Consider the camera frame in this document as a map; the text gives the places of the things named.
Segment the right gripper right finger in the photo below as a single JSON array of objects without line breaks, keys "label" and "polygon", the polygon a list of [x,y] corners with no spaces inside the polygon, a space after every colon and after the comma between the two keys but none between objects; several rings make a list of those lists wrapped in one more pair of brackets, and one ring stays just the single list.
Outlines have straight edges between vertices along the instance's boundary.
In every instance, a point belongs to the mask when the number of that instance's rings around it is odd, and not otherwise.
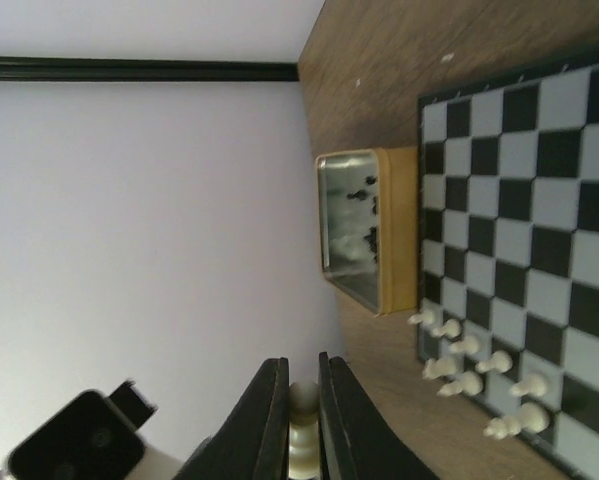
[{"label": "right gripper right finger", "polygon": [[319,397],[323,479],[438,477],[390,428],[343,358],[319,354]]}]

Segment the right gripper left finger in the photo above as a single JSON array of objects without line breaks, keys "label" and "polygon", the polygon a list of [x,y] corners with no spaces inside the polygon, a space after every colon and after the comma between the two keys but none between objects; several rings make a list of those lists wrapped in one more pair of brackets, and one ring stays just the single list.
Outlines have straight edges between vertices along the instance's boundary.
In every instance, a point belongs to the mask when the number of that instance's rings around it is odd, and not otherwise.
[{"label": "right gripper left finger", "polygon": [[286,479],[289,366],[265,360],[222,427],[184,463],[177,479]]}]

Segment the white pawn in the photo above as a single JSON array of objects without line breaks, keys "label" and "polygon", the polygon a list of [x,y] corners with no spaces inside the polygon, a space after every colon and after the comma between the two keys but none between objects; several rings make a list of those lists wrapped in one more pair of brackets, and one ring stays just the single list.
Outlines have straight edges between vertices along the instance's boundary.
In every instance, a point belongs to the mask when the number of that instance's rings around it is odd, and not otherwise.
[{"label": "white pawn", "polygon": [[505,373],[513,367],[512,357],[504,350],[495,351],[489,359],[482,360],[475,365],[478,373],[498,371]]},{"label": "white pawn", "polygon": [[449,351],[453,354],[474,355],[481,349],[481,341],[474,335],[466,334],[460,341],[454,342],[449,346]]},{"label": "white pawn", "polygon": [[540,433],[550,426],[550,415],[537,403],[524,403],[514,415],[504,415],[491,419],[483,430],[483,435],[495,440],[518,436],[523,430]]},{"label": "white pawn", "polygon": [[509,393],[514,397],[523,397],[527,395],[542,397],[548,393],[549,389],[549,379],[545,375],[535,372],[530,373],[528,376],[514,383],[510,387]]},{"label": "white pawn", "polygon": [[433,338],[447,337],[450,339],[457,338],[462,332],[462,325],[456,319],[448,319],[440,326],[435,326],[431,329],[430,335]]},{"label": "white pawn", "polygon": [[408,324],[428,327],[434,325],[436,321],[437,316],[433,309],[422,308],[419,312],[409,317]]},{"label": "white pawn", "polygon": [[320,474],[319,406],[319,388],[314,381],[297,381],[290,385],[290,479],[316,479]]}]

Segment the white bishop piece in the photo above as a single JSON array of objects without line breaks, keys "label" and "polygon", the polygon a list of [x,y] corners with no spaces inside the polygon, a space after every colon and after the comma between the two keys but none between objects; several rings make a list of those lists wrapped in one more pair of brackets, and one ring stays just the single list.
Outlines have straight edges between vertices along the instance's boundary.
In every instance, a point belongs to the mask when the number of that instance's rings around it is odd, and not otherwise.
[{"label": "white bishop piece", "polygon": [[481,376],[473,371],[464,372],[457,380],[444,384],[437,392],[438,396],[451,397],[459,394],[476,396],[484,390]]}]

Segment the white knight piece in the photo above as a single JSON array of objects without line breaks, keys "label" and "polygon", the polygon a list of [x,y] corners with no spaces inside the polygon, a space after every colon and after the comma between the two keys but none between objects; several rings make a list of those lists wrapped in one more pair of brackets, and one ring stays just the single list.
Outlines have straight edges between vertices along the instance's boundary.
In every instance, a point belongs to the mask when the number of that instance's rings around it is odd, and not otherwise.
[{"label": "white knight piece", "polygon": [[440,377],[452,376],[459,371],[459,362],[454,356],[445,356],[439,359],[430,358],[425,362],[422,378],[434,380]]}]

